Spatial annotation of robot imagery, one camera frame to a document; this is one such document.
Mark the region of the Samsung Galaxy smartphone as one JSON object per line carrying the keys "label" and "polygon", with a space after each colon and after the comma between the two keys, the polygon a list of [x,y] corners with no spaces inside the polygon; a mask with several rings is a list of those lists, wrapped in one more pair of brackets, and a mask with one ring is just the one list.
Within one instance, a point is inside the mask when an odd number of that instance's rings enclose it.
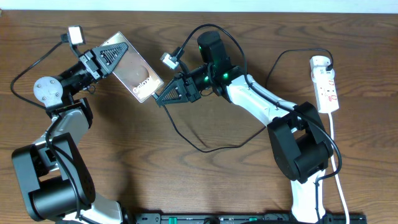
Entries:
{"label": "Samsung Galaxy smartphone", "polygon": [[143,103],[164,82],[121,32],[115,33],[101,47],[119,43],[126,43],[128,49],[113,73],[138,102]]}

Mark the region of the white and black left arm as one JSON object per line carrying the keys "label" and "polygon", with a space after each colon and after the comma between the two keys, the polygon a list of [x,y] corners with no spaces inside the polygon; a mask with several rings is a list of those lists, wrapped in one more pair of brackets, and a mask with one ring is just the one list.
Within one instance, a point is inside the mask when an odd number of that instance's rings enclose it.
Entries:
{"label": "white and black left arm", "polygon": [[78,62],[57,76],[35,82],[34,94],[51,119],[44,134],[16,149],[12,163],[27,213],[36,222],[135,223],[117,200],[96,193],[93,179],[77,148],[91,128],[93,113],[79,91],[106,78],[127,52],[125,43],[95,47],[79,53]]}

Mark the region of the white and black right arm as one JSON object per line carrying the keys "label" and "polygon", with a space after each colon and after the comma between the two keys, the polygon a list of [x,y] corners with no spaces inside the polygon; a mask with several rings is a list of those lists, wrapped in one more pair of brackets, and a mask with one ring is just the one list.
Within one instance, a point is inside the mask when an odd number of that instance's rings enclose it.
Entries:
{"label": "white and black right arm", "polygon": [[321,223],[326,216],[322,203],[322,180],[333,155],[333,141],[325,132],[315,107],[285,101],[266,90],[245,68],[234,65],[217,31],[197,39],[203,65],[188,71],[181,61],[182,47],[161,61],[171,69],[181,67],[157,96],[159,106],[194,102],[201,91],[216,95],[244,108],[267,129],[272,153],[280,171],[290,180],[293,196],[291,213],[299,223]]}

